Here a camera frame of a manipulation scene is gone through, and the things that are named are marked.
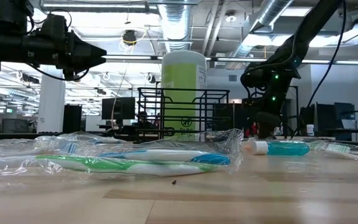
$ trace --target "bottle cap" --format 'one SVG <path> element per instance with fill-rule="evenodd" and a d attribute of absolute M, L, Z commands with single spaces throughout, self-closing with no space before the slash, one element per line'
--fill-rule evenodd
<path fill-rule="evenodd" d="M 252 141 L 251 146 L 254 155 L 266 155 L 269 150 L 267 141 Z"/>

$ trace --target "white column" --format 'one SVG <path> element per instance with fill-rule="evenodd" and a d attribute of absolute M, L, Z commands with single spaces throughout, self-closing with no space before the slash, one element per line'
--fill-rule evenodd
<path fill-rule="evenodd" d="M 62 70 L 50 65 L 42 65 L 42 71 L 64 78 Z M 62 132 L 65 109 L 66 83 L 64 81 L 42 75 L 40 108 L 37 132 Z"/>

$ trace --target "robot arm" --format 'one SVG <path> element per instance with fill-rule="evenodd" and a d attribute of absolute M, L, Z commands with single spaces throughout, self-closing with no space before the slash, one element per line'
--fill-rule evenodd
<path fill-rule="evenodd" d="M 63 16 L 49 14 L 42 28 L 27 32 L 27 17 L 34 28 L 33 13 L 29 0 L 0 0 L 0 70 L 1 62 L 55 65 L 70 81 L 106 62 L 107 52 L 69 32 Z"/>
<path fill-rule="evenodd" d="M 336 12 L 343 0 L 320 0 L 305 16 L 297 32 L 265 62 L 250 64 L 241 76 L 244 87 L 266 89 L 258 103 L 256 120 L 259 124 L 259 138 L 267 138 L 274 127 L 280 125 L 280 112 L 292 78 L 301 78 L 297 68 L 325 23 Z"/>

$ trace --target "wooden table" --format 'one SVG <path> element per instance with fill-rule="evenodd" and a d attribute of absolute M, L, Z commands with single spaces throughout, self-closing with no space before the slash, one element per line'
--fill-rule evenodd
<path fill-rule="evenodd" d="M 358 161 L 246 155 L 233 175 L 7 177 L 0 223 L 358 223 Z"/>

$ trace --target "ceiling duct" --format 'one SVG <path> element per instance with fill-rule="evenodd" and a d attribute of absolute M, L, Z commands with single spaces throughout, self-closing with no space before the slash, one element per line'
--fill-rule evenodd
<path fill-rule="evenodd" d="M 191 8 L 188 5 L 162 4 L 158 6 L 162 18 L 164 37 L 172 40 L 166 44 L 167 52 L 173 50 L 188 50 L 186 40 L 189 32 Z"/>
<path fill-rule="evenodd" d="M 243 29 L 243 43 L 238 46 L 238 48 L 233 51 L 230 57 L 239 57 L 243 58 L 248 56 L 249 52 L 252 50 L 253 46 L 247 45 L 244 43 L 250 32 L 253 32 L 257 29 L 263 27 L 271 27 L 274 22 L 281 16 L 284 10 L 290 6 L 293 0 L 265 0 L 260 10 L 251 16 L 247 16 L 246 21 L 244 22 Z M 225 65 L 226 69 L 233 70 L 235 68 L 244 68 L 243 64 L 238 67 L 238 62 L 229 62 Z"/>
<path fill-rule="evenodd" d="M 190 5 L 168 4 L 175 0 L 165 0 L 167 4 L 159 4 L 157 6 L 150 6 L 145 3 L 141 4 L 108 4 L 101 3 L 83 3 L 73 1 L 43 1 L 39 5 L 41 10 L 50 12 L 55 9 L 64 9 L 69 12 L 116 12 L 116 13 L 151 13 L 160 14 L 162 18 L 162 30 L 164 37 L 171 40 L 167 43 L 167 51 L 172 50 L 186 50 L 189 49 L 189 43 L 181 40 L 186 40 L 189 33 L 190 26 Z"/>

